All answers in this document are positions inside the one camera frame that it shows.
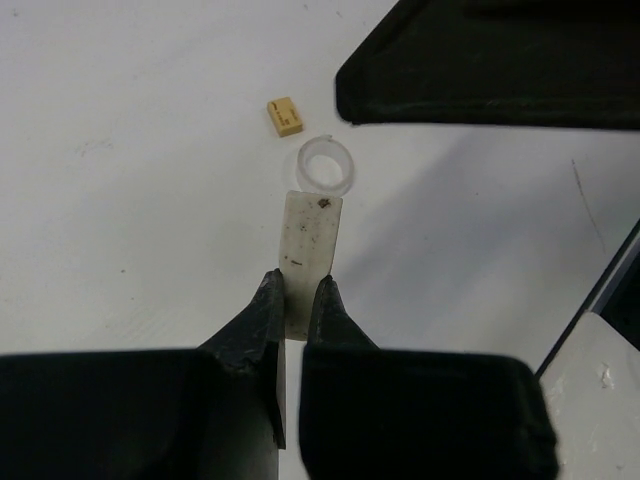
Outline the clear tape roll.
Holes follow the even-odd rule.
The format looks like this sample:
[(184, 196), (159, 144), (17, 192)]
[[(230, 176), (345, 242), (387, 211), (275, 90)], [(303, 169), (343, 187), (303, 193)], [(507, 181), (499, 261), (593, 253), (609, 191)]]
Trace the clear tape roll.
[(298, 150), (295, 176), (301, 191), (342, 197), (353, 186), (355, 163), (342, 143), (322, 135)]

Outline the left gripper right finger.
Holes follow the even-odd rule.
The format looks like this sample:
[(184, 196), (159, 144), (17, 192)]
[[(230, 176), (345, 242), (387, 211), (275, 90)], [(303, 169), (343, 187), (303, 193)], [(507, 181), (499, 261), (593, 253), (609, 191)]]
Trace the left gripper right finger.
[(301, 458), (312, 479), (554, 479), (557, 436), (532, 370), (508, 356), (378, 347), (337, 283), (303, 351)]

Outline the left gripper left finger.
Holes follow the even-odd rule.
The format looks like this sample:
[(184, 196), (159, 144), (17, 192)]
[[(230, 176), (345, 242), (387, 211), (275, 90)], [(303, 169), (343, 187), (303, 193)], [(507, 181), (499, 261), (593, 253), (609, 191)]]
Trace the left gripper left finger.
[(286, 446), (284, 288), (195, 348), (5, 355), (5, 479), (275, 479)]

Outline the yellow eraser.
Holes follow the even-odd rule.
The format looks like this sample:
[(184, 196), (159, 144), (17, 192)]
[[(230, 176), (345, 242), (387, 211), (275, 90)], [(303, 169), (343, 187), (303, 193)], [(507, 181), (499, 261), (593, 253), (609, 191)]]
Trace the yellow eraser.
[(302, 118), (290, 97), (282, 97), (267, 103), (267, 113), (280, 138), (301, 133), (304, 130)]

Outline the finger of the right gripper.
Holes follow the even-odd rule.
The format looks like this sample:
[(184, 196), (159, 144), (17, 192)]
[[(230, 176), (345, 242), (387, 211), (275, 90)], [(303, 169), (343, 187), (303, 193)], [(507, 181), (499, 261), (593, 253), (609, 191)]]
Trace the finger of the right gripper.
[(354, 125), (635, 130), (635, 1), (400, 1), (338, 70)]

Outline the grey eraser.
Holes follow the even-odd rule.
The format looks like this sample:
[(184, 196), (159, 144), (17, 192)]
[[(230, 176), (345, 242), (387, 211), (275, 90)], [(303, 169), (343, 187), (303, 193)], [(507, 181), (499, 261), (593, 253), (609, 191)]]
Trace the grey eraser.
[(315, 293), (331, 273), (343, 200), (315, 193), (286, 195), (279, 245), (284, 281), (285, 337), (308, 336)]

